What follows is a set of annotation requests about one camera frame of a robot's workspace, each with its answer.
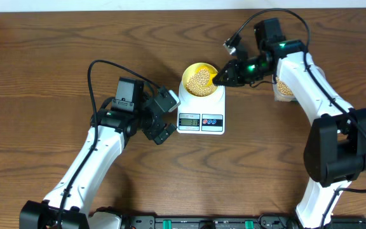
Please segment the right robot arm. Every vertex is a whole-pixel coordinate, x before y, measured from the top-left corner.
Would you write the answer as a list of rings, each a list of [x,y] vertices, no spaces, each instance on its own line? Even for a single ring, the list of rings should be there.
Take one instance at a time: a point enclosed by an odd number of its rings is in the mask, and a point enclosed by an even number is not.
[[[248,56],[238,32],[224,42],[234,58],[213,83],[242,87],[271,75],[289,87],[311,125],[303,154],[309,182],[295,212],[300,227],[324,228],[340,194],[366,170],[366,109],[355,109],[329,85],[308,44],[287,39],[277,18],[255,24],[254,34],[256,57]]]

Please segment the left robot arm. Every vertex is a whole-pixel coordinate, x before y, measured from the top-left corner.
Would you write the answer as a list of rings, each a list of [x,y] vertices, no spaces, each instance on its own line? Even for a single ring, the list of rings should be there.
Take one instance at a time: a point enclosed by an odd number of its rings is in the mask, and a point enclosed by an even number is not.
[[[83,147],[60,182],[42,202],[28,201],[20,212],[20,228],[121,228],[122,217],[111,212],[91,213],[93,199],[112,163],[129,138],[141,130],[162,144],[176,129],[163,115],[180,104],[165,87],[149,95],[142,87],[117,90],[91,118]]]

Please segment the yellow measuring scoop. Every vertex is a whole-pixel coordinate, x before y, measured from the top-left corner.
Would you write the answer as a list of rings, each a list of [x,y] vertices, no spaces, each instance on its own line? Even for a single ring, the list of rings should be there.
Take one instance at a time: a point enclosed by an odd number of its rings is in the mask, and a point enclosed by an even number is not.
[[[213,78],[217,73],[207,66],[200,66],[192,77],[194,84],[199,87],[210,87],[213,85]]]

